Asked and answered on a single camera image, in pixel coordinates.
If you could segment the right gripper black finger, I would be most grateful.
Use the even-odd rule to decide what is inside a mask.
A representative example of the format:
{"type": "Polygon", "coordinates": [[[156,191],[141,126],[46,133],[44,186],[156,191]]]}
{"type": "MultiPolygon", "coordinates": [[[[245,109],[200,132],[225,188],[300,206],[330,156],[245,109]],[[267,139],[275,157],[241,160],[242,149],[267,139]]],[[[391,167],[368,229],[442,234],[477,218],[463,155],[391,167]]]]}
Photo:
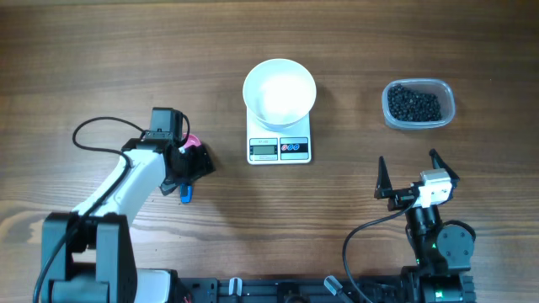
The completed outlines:
{"type": "Polygon", "coordinates": [[[393,188],[391,179],[387,171],[387,165],[384,157],[380,156],[378,159],[378,176],[376,181],[376,188],[374,197],[376,199],[387,199],[392,196],[393,188]]]}
{"type": "Polygon", "coordinates": [[[436,149],[431,149],[429,151],[429,155],[432,161],[433,168],[445,169],[451,179],[451,184],[458,185],[458,182],[460,181],[459,176],[443,161],[436,149]]]}

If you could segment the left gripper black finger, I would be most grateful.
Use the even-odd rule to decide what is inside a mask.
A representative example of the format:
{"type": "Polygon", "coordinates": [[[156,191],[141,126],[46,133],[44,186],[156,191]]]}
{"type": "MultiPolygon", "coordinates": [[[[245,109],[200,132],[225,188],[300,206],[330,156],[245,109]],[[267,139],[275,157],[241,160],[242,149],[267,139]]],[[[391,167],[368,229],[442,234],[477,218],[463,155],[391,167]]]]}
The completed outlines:
{"type": "Polygon", "coordinates": [[[197,156],[195,170],[197,177],[204,177],[216,170],[215,165],[211,160],[211,155],[204,144],[197,146],[195,148],[195,153],[197,156]]]}
{"type": "Polygon", "coordinates": [[[171,194],[179,185],[181,184],[180,178],[165,178],[163,182],[159,185],[161,193],[163,195],[171,194]]]}

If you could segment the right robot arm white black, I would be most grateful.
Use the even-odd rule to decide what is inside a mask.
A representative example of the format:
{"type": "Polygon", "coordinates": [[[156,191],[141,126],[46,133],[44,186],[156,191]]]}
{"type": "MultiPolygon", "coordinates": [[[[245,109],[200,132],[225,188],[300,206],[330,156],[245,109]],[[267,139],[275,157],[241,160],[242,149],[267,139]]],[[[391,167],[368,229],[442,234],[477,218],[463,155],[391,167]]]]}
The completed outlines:
{"type": "Polygon", "coordinates": [[[390,211],[406,216],[405,233],[416,264],[404,267],[398,287],[401,302],[475,302],[471,270],[476,233],[462,221],[443,221],[439,207],[453,198],[460,181],[439,153],[429,152],[431,170],[405,189],[394,189],[383,157],[378,162],[374,197],[387,199],[390,211]]]}

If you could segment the pink scoop with blue handle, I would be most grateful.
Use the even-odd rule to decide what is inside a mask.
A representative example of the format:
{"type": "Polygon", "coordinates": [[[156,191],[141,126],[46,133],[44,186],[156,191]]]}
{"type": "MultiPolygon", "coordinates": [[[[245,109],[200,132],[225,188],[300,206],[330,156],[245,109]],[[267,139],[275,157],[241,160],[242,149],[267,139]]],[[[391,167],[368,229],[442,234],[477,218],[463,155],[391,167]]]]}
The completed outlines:
{"type": "MultiPolygon", "coordinates": [[[[189,135],[186,143],[182,147],[179,148],[179,151],[182,153],[186,153],[186,150],[189,147],[200,146],[200,145],[201,145],[201,141],[197,136],[189,135]]],[[[180,193],[180,202],[182,204],[188,204],[192,200],[193,186],[190,183],[182,183],[179,186],[179,193],[180,193]]]]}

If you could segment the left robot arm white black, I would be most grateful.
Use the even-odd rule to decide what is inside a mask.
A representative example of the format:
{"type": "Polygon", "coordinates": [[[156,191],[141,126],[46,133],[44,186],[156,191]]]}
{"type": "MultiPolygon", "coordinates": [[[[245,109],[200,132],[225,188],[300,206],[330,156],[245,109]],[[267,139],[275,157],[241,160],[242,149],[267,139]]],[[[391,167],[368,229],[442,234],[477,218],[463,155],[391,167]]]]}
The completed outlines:
{"type": "Polygon", "coordinates": [[[154,189],[192,200],[194,183],[213,173],[189,118],[152,110],[151,124],[116,151],[119,161],[95,192],[70,212],[52,212],[42,226],[35,302],[191,302],[173,269],[138,268],[130,227],[154,189]]]}

